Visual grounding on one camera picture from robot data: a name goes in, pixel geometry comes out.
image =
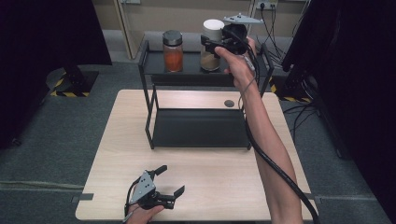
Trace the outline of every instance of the black metal shelf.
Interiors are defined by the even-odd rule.
[[[267,70],[263,56],[259,55],[261,77],[264,78],[262,93],[268,85],[274,67],[269,62]],[[156,86],[205,86],[233,87],[233,76],[224,74],[228,64],[220,59],[220,67],[208,72],[201,68],[199,51],[183,52],[183,69],[180,72],[166,72],[163,52],[150,50],[149,42],[142,45],[142,55],[138,64],[148,106],[146,133],[152,149],[155,147],[247,147],[244,117],[239,109],[175,109],[161,108],[157,98]],[[149,97],[146,76],[150,76],[153,93]],[[151,137],[149,125],[154,106],[157,108],[154,131]]]

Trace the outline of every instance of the electrical cable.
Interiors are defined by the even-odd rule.
[[[297,108],[301,108],[301,107],[305,107],[305,106],[306,106],[306,105],[296,105],[296,106],[294,106],[294,107],[291,107],[291,108],[289,108],[289,109],[286,109],[286,110],[282,111],[282,113],[284,113],[284,114],[291,114],[291,113],[290,113],[291,110],[297,109]]]
[[[131,197],[131,191],[134,188],[134,186],[139,183],[140,177],[136,179],[136,181],[134,181],[134,183],[132,183],[131,187],[129,187],[128,189],[128,194],[126,195],[126,202],[125,202],[125,206],[124,206],[124,215],[127,216],[128,215],[128,209],[129,206],[131,206],[134,203],[129,203],[129,199]]]
[[[245,91],[248,89],[248,87],[253,83],[253,80],[256,80],[257,85],[260,83],[260,66],[259,66],[259,61],[257,60],[257,57],[254,54],[253,48],[247,44],[245,41],[243,41],[238,35],[234,34],[233,32],[229,30],[223,30],[227,34],[231,35],[235,40],[239,41],[244,45],[244,47],[247,50],[247,55],[251,62],[253,63],[254,66],[254,78],[248,83],[247,87],[243,90],[241,96],[239,97],[238,100],[238,107],[242,111],[242,106],[241,106],[241,101],[242,101],[242,95],[245,93]]]
[[[311,112],[310,114],[308,114],[298,125],[296,125],[295,128],[293,128],[293,130],[297,130],[304,123],[304,121],[306,121],[309,117],[311,117],[312,115],[317,114],[317,113],[318,113],[318,111],[315,110],[315,111]]]
[[[304,111],[309,107],[310,105],[306,105],[306,106],[304,106],[303,107],[303,109],[300,111],[300,113],[297,115],[297,118],[294,120],[294,124],[293,124],[293,128],[292,128],[292,131],[293,131],[293,134],[292,134],[292,139],[293,139],[293,143],[295,144],[296,143],[296,123],[297,123],[297,120],[298,120],[298,118],[304,113]]]
[[[315,97],[313,96],[313,94],[311,92],[312,90],[310,90],[311,87],[309,87],[309,84],[306,82],[305,79],[301,82],[301,86],[303,87],[305,94],[309,97],[309,99],[311,99],[311,101],[314,101]]]
[[[261,10],[262,21],[264,23],[264,28],[265,28],[265,31],[268,34],[267,38],[264,40],[264,43],[266,43],[268,39],[271,40],[271,42],[274,45],[276,53],[273,53],[270,50],[269,50],[269,52],[272,55],[273,62],[278,64],[278,67],[281,67],[281,61],[282,61],[281,54],[285,54],[285,52],[280,47],[278,47],[277,44],[276,44],[276,40],[275,40],[276,8],[274,6],[271,6],[271,9],[272,9],[271,10],[272,14],[271,14],[271,30],[270,31],[268,30],[267,23],[265,22],[265,19],[264,19],[264,16],[263,16],[263,7],[262,7],[262,10]]]
[[[306,195],[300,190],[297,184],[273,161],[269,158],[259,147],[257,142],[253,138],[253,134],[248,127],[248,120],[246,119],[246,129],[247,129],[247,138],[249,139],[251,145],[253,146],[254,150],[262,157],[263,160],[267,162],[267,164],[274,169],[274,171],[279,174],[279,176],[291,187],[291,189],[297,194],[297,196],[301,199],[301,201],[305,204],[308,211],[311,213],[313,221],[315,224],[319,224],[318,213],[315,210],[314,206],[311,202],[309,202]]]
[[[138,208],[140,208],[140,205],[137,206],[133,211],[131,211],[129,214],[125,216],[124,220],[122,221],[122,224],[126,224],[128,219],[134,214],[134,211],[136,211]]]
[[[256,40],[257,40],[257,42],[259,43],[259,46],[261,46],[262,43],[260,42],[259,37],[258,37],[257,35],[256,35]],[[262,49],[259,48],[259,47],[256,47],[256,50],[258,50],[259,52],[261,52]],[[279,59],[276,58],[275,54],[274,54],[273,52],[269,51],[269,50],[268,50],[268,52],[269,52],[269,54],[270,54],[270,57],[271,57],[272,62],[274,63],[274,66],[275,66],[276,68],[282,68],[281,62],[280,62]]]

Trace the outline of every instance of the jar lid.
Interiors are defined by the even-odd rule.
[[[169,30],[163,33],[163,43],[166,46],[177,46],[183,42],[180,31]]]
[[[219,20],[207,20],[204,21],[204,28],[209,31],[218,31],[224,27],[224,22]]]
[[[224,27],[224,22],[219,20],[204,21],[204,35],[211,40],[221,40],[221,29]]]

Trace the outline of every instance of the gray carpet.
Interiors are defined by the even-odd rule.
[[[118,91],[141,89],[141,82],[134,63],[81,69],[100,73],[90,95],[48,96],[24,130],[22,145],[0,151],[1,224],[84,223],[75,217],[73,199],[82,192]],[[51,88],[62,73],[49,74]],[[283,109],[300,105],[280,104]],[[300,110],[285,114],[290,129]],[[300,116],[298,123],[306,120],[295,139],[321,223],[390,223],[354,162],[337,157],[314,110]],[[33,181],[36,186],[26,185]]]

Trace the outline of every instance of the human arm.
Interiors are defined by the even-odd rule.
[[[146,224],[151,219],[160,213],[164,207],[162,205],[155,206],[148,210],[139,207],[138,204],[133,204],[128,209],[128,214],[133,213],[127,220],[126,224]]]
[[[254,40],[247,39],[249,45],[255,49]],[[243,57],[233,55],[220,47],[215,48],[215,51],[229,65],[225,72],[234,76],[233,83],[241,92],[247,123],[257,144],[296,182],[290,156],[268,117],[253,72]],[[302,223],[302,208],[298,196],[257,153],[255,155],[273,223]]]

